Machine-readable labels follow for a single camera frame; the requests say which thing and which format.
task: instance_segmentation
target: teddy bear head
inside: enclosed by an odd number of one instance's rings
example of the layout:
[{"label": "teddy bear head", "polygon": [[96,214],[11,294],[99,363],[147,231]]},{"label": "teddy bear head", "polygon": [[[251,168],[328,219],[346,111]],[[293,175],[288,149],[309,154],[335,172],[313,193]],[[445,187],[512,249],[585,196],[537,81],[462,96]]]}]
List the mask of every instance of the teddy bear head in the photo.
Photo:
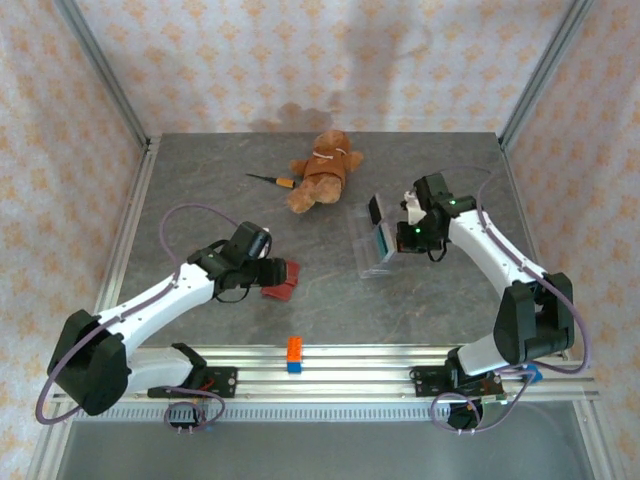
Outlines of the teddy bear head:
[{"label": "teddy bear head", "polygon": [[313,150],[318,153],[328,152],[339,148],[346,153],[351,150],[351,142],[347,134],[340,130],[327,130],[316,137]]}]

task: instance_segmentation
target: floral wallpaper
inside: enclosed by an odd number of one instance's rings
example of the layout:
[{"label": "floral wallpaper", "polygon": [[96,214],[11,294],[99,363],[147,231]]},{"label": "floral wallpaper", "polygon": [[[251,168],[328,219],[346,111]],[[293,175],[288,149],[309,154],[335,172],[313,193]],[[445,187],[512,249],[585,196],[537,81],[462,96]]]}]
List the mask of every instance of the floral wallpaper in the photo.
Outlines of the floral wallpaper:
[{"label": "floral wallpaper", "polygon": [[595,2],[511,152],[540,255],[594,337],[629,478],[640,478],[640,3]]},{"label": "floral wallpaper", "polygon": [[0,478],[24,478],[70,312],[95,304],[139,150],[50,0],[0,3]]},{"label": "floral wallpaper", "polygon": [[149,135],[501,132],[570,0],[79,0]]}]

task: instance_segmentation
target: teddy bear arm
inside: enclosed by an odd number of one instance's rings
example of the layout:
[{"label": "teddy bear arm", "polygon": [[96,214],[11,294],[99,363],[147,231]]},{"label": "teddy bear arm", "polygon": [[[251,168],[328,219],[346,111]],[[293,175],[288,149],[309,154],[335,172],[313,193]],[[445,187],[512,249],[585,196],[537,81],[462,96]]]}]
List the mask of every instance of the teddy bear arm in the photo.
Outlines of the teddy bear arm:
[{"label": "teddy bear arm", "polygon": [[360,166],[362,160],[364,160],[362,152],[351,152],[344,157],[344,168],[347,172],[353,172]]},{"label": "teddy bear arm", "polygon": [[307,160],[291,160],[289,163],[289,169],[294,175],[298,175],[300,177],[304,175],[305,168],[307,168]]}]

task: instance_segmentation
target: brown teddy bear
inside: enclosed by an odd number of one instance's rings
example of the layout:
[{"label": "brown teddy bear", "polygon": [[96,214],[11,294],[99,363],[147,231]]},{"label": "brown teddy bear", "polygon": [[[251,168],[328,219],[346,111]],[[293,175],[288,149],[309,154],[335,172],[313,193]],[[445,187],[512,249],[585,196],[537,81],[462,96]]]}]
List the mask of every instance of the brown teddy bear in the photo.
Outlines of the brown teddy bear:
[{"label": "brown teddy bear", "polygon": [[347,134],[328,130],[313,142],[313,155],[307,160],[292,160],[289,168],[303,177],[302,183],[287,197],[295,213],[309,210],[314,203],[335,203],[340,199],[347,179],[363,160],[361,152],[351,151]]}]

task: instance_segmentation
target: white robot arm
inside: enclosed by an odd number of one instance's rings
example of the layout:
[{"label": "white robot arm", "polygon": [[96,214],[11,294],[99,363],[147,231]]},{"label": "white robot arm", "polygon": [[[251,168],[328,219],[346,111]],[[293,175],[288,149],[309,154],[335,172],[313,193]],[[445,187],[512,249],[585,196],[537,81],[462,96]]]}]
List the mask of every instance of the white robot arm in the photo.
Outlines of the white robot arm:
[{"label": "white robot arm", "polygon": [[56,378],[86,413],[104,412],[125,393],[161,386],[203,388],[206,362],[188,346],[174,344],[160,352],[138,347],[186,311],[220,300],[226,290],[284,283],[286,262],[266,258],[270,245],[267,230],[244,222],[230,240],[191,255],[180,266],[179,275],[169,276],[137,297],[96,315],[84,310],[74,313],[64,325],[48,373],[51,375],[89,332],[108,324],[68,360]]},{"label": "white robot arm", "polygon": [[[573,345],[571,313],[536,278],[544,278],[571,299],[572,285],[564,274],[548,274],[529,260],[500,233],[486,212],[478,211],[481,207],[473,197],[454,197],[442,174],[417,180],[404,198],[401,205],[408,219],[398,223],[397,250],[427,253],[439,262],[447,252],[447,243],[456,245],[471,257],[502,298],[493,332],[450,352],[447,368],[453,390],[466,381],[477,381],[478,376]],[[512,256],[498,247],[487,229]],[[432,252],[437,250],[442,253],[436,259]]]}]

